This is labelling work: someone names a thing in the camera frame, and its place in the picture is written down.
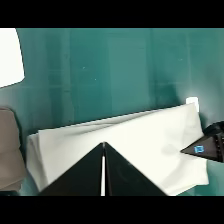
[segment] folded gray fabric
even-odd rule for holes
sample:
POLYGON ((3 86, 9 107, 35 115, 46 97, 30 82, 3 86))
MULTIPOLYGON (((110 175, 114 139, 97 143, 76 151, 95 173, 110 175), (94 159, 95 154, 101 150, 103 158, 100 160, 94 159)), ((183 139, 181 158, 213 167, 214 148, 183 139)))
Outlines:
POLYGON ((26 175, 19 150, 19 130, 12 111, 0 108, 0 190, 18 191, 26 175))

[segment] brown cloth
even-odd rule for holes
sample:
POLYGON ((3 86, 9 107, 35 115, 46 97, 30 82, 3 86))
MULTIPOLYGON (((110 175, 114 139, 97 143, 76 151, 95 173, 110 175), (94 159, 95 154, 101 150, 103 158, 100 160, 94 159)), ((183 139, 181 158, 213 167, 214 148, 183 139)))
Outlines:
POLYGON ((26 176, 19 147, 14 114, 7 108, 0 108, 0 191, 18 191, 26 176))

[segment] blue sticker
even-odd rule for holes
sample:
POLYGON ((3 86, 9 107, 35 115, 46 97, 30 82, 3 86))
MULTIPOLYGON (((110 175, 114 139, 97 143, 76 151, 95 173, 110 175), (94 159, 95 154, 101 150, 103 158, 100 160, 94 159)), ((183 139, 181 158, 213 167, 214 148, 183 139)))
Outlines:
POLYGON ((195 146, 194 151, 195 151, 195 153, 204 152, 205 151, 204 146, 202 146, 202 145, 195 146))

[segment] black triangular object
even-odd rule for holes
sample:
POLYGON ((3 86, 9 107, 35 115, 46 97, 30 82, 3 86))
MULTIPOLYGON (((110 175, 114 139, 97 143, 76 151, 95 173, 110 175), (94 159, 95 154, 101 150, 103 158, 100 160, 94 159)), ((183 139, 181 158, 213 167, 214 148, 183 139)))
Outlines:
POLYGON ((224 162, 224 134, 222 128, 223 122, 210 125, 204 130, 204 137, 181 150, 181 152, 217 162, 224 162))
POLYGON ((100 196, 103 144, 99 144, 39 196, 100 196))
POLYGON ((165 196, 165 194, 105 143, 106 179, 110 196, 165 196))

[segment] gray towel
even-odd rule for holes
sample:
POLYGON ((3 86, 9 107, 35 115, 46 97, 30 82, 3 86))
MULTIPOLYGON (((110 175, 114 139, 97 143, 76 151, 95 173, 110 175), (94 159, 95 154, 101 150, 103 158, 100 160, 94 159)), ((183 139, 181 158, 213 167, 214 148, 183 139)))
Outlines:
POLYGON ((19 130, 12 111, 0 108, 0 190, 18 191, 26 175, 19 150, 19 130))

